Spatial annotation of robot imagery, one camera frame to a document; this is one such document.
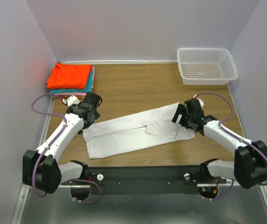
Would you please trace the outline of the white t shirt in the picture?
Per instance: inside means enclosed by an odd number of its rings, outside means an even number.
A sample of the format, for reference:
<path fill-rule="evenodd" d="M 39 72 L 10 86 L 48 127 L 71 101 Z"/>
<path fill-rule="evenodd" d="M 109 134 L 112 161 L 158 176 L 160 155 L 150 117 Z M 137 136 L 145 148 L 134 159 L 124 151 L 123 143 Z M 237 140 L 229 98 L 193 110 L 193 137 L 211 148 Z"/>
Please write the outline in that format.
<path fill-rule="evenodd" d="M 84 130 L 90 159 L 101 159 L 181 140 L 195 134 L 171 120 L 178 103 L 94 123 Z"/>

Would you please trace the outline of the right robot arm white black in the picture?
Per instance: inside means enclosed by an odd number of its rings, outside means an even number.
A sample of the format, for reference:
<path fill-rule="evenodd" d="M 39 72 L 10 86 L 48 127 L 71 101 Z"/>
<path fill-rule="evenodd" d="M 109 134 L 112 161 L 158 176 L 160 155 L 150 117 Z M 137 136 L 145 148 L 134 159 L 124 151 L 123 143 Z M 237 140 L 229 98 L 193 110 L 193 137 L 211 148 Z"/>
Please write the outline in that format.
<path fill-rule="evenodd" d="M 203 162 L 199 179 L 208 183 L 215 177 L 237 181 L 249 189 L 267 185 L 267 146 L 264 142 L 251 141 L 231 131 L 212 115 L 205 115 L 198 98 L 179 104 L 172 118 L 189 131 L 206 136 L 234 156 L 234 161 L 211 159 Z"/>

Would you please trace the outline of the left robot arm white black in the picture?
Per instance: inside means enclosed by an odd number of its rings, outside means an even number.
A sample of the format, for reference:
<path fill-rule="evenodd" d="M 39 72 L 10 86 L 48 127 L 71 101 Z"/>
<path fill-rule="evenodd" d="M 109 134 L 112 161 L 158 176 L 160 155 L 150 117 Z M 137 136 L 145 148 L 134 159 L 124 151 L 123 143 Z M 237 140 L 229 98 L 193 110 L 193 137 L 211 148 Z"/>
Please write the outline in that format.
<path fill-rule="evenodd" d="M 88 179 L 88 166 L 80 161 L 59 165 L 62 153 L 71 140 L 82 134 L 99 117 L 97 111 L 103 99 L 92 92 L 84 100 L 76 96 L 61 99 L 66 113 L 59 114 L 62 121 L 55 131 L 35 150 L 27 150 L 22 158 L 22 182 L 31 186 L 38 197 L 54 193 L 60 184 L 75 181 L 83 184 Z"/>

